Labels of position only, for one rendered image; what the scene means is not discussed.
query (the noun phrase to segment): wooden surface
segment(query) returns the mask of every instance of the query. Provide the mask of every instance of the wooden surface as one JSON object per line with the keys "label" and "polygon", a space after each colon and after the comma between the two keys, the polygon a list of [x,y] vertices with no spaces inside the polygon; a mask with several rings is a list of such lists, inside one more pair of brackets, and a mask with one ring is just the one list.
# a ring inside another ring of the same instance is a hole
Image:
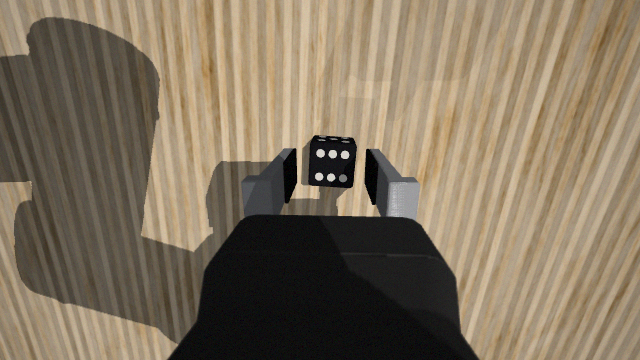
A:
{"label": "wooden surface", "polygon": [[480,358],[638,358],[639,18],[632,0],[0,0],[0,358],[166,358],[240,181],[315,134],[356,139],[356,185],[299,183],[283,213],[377,216],[380,149],[421,184]]}

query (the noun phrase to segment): black die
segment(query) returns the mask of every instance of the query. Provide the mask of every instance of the black die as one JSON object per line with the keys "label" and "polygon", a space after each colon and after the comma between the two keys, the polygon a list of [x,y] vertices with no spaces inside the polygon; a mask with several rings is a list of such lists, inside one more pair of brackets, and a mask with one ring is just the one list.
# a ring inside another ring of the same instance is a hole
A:
{"label": "black die", "polygon": [[309,185],[353,187],[356,150],[353,138],[314,136],[309,146]]}

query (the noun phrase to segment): black cube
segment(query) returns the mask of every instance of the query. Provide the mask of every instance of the black cube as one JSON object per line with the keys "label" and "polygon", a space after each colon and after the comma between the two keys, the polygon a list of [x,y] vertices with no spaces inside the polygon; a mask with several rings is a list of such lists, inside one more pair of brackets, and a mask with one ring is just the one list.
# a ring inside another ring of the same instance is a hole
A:
{"label": "black cube", "polygon": [[356,151],[353,138],[314,136],[309,146],[309,185],[353,187]]}

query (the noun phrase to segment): die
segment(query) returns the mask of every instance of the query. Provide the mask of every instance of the die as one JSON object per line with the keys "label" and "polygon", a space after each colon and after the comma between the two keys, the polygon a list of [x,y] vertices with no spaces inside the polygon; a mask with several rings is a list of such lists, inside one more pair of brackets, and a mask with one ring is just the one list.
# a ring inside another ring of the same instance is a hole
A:
{"label": "die", "polygon": [[309,185],[353,187],[356,151],[353,138],[314,136],[309,144]]}

